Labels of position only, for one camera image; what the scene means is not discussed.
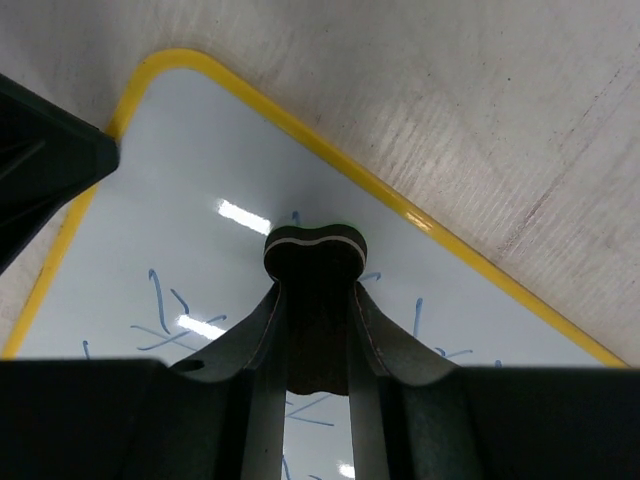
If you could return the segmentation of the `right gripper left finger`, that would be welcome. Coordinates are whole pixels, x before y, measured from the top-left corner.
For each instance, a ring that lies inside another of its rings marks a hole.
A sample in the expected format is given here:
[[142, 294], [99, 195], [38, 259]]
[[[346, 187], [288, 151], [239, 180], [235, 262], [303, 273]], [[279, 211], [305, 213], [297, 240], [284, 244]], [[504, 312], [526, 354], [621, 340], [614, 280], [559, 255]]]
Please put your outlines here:
[[1, 365], [5, 479], [277, 479], [286, 295], [174, 365], [149, 359]]

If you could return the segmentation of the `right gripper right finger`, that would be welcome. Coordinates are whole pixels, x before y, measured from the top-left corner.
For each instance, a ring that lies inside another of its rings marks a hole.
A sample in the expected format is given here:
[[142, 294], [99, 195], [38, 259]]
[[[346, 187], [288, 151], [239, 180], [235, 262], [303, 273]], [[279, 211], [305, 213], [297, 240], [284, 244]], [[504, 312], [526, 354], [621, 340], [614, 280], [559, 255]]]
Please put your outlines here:
[[360, 479], [635, 479], [639, 374], [461, 367], [349, 295], [348, 383]]

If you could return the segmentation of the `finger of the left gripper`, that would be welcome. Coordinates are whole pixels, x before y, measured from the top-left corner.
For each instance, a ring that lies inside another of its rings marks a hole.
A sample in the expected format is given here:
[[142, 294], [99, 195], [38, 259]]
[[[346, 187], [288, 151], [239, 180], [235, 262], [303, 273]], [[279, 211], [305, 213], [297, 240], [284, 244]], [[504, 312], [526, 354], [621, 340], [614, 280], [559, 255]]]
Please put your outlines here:
[[2, 76], [1, 269], [119, 160], [111, 136]]

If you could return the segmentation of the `yellow framed whiteboard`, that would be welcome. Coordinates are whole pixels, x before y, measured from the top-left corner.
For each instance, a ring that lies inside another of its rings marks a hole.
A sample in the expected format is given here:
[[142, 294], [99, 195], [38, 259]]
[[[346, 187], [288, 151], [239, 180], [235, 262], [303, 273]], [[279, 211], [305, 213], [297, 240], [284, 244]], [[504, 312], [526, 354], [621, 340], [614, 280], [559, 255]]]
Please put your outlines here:
[[[68, 210], [1, 355], [174, 365], [248, 317], [273, 286], [282, 226], [349, 225], [356, 285], [461, 367], [632, 369], [213, 58], [148, 57], [109, 128], [118, 168]], [[360, 479], [348, 394], [286, 392], [277, 479]]]

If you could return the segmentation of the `black whiteboard eraser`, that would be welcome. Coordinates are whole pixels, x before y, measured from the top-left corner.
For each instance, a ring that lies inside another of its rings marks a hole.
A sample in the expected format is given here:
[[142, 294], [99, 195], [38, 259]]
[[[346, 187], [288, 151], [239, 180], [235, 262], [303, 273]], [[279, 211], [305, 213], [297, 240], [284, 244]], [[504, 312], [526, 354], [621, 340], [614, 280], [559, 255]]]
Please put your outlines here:
[[282, 226], [267, 236], [264, 267], [286, 297], [289, 392], [348, 394], [349, 295], [366, 261], [366, 241], [349, 225]]

